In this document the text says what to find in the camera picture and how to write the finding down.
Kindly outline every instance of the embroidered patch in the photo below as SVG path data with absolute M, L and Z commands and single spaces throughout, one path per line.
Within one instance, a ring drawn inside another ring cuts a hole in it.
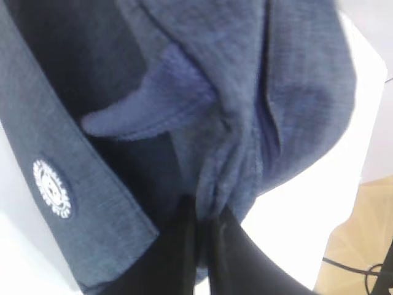
M 55 170 L 47 162 L 36 160 L 33 174 L 42 198 L 53 213 L 63 219 L 70 218 L 72 206 L 68 191 Z

